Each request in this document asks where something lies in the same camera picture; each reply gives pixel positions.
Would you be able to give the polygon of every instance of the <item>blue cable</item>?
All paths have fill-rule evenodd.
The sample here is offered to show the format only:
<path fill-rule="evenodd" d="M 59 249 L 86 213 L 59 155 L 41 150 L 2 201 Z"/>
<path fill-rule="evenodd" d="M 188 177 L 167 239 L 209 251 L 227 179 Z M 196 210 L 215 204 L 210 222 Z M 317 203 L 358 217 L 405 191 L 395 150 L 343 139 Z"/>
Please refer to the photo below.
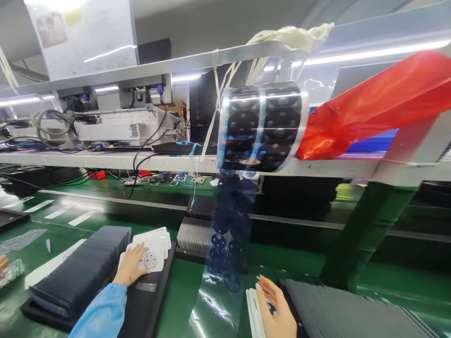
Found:
<path fill-rule="evenodd" d="M 180 141 L 180 142 L 176 142 L 176 144 L 181 145 L 181 146 L 186 146 L 188 144 L 192 144 L 193 145 L 193 149 L 191 150 L 191 152 L 189 153 L 189 157 L 191 157 L 191 164 L 193 165 L 193 173 L 194 173 L 194 193 L 193 193 L 193 201 L 191 202 L 191 207 L 190 210 L 193 208 L 194 205 L 194 199 L 196 196 L 196 167 L 194 166 L 194 161 L 193 161 L 193 156 L 194 156 L 194 152 L 196 151 L 196 147 L 197 146 L 202 146 L 199 143 L 193 143 L 193 142 L 189 142 L 189 141 Z"/>

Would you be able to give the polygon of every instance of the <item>white paper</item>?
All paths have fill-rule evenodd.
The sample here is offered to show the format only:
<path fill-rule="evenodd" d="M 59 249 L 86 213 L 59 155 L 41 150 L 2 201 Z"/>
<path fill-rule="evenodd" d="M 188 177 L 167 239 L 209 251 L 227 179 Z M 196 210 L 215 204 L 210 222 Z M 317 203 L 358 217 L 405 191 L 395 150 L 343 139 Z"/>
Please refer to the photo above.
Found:
<path fill-rule="evenodd" d="M 77 249 L 84 241 L 86 241 L 86 239 L 79 240 L 77 243 L 75 243 L 66 251 L 60 253 L 55 258 L 49 260 L 44 265 L 41 265 L 39 268 L 29 273 L 25 277 L 25 289 L 27 290 L 29 287 L 36 285 L 45 277 L 50 275 L 52 271 L 55 270 L 57 267 L 59 267 L 61 263 L 63 263 L 66 260 L 66 258 L 69 257 L 70 254 L 73 253 L 75 249 Z"/>
<path fill-rule="evenodd" d="M 35 211 L 37 211 L 37 210 L 39 210 L 39 209 L 45 207 L 46 205 L 52 203 L 53 201 L 55 201 L 55 200 L 46 200 L 46 201 L 44 201 L 44 202 L 42 202 L 42 203 L 39 203 L 38 205 L 36 205 L 36 206 L 34 206 L 34 207 L 32 207 L 32 208 L 30 208 L 30 209 L 28 209 L 28 210 L 25 210 L 24 212 L 27 212 L 27 213 L 29 213 L 29 212 L 35 212 Z"/>
<path fill-rule="evenodd" d="M 34 198 L 34 196 L 32 196 L 32 197 L 25 197 L 25 198 L 23 198 L 21 200 L 14 201 L 13 203 L 8 204 L 8 205 L 6 205 L 4 207 L 1 207 L 1 208 L 3 209 L 3 208 L 8 208 L 8 207 L 15 207 L 17 204 L 26 202 L 26 201 L 31 200 L 33 198 Z"/>
<path fill-rule="evenodd" d="M 80 217 L 74 219 L 73 221 L 70 221 L 69 225 L 77 226 L 80 223 L 82 223 L 83 221 L 86 221 L 88 218 L 94 216 L 98 212 L 99 212 L 98 210 L 89 210 L 89 211 L 85 212 L 83 215 L 81 215 Z"/>
<path fill-rule="evenodd" d="M 44 218 L 46 218 L 46 219 L 54 219 L 55 217 L 64 214 L 66 211 L 68 211 L 72 207 L 73 207 L 73 205 L 71 205 L 71 204 L 65 205 L 61 209 L 56 210 L 54 213 L 51 213 L 50 215 L 45 216 Z"/>
<path fill-rule="evenodd" d="M 138 64 L 130 0 L 24 0 L 50 80 Z"/>
<path fill-rule="evenodd" d="M 210 181 L 211 186 L 217 186 L 218 183 L 219 183 L 219 179 L 218 178 L 215 178 L 214 180 Z"/>

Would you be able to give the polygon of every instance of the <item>blue sleeve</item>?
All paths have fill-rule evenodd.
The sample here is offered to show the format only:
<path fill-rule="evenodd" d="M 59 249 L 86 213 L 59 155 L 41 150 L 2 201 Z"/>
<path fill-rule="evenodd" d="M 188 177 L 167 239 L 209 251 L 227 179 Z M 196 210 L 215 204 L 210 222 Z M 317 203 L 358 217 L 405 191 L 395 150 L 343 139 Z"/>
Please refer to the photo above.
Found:
<path fill-rule="evenodd" d="M 127 288 L 110 283 L 89 304 L 69 338 L 117 338 L 124 324 Z"/>

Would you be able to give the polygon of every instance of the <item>metal sheet stack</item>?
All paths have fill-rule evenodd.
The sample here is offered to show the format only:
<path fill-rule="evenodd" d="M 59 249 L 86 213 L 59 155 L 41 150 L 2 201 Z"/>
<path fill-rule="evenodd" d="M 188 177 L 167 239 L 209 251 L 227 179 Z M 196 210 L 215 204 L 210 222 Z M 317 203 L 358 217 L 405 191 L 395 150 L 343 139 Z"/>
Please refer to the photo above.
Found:
<path fill-rule="evenodd" d="M 412 311 L 387 301 L 291 279 L 280 282 L 302 325 L 299 330 L 309 338 L 438 338 Z"/>
<path fill-rule="evenodd" d="M 79 316 L 98 293 L 131 237 L 131 228 L 103 226 L 30 288 L 33 301 L 63 318 Z"/>

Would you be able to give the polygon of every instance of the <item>red component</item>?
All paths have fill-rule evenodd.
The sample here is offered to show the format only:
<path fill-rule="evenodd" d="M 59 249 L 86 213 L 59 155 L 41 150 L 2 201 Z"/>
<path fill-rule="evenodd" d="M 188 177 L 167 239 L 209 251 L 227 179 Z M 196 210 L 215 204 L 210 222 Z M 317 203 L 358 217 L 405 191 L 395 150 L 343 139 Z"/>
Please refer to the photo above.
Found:
<path fill-rule="evenodd" d="M 416 53 L 319 107 L 296 154 L 335 158 L 352 143 L 450 110 L 450 93 L 451 59 Z"/>
<path fill-rule="evenodd" d="M 150 170 L 140 170 L 141 177 L 151 175 L 152 172 Z"/>
<path fill-rule="evenodd" d="M 99 171 L 97 174 L 93 175 L 91 174 L 91 179 L 104 179 L 105 178 L 105 172 Z"/>

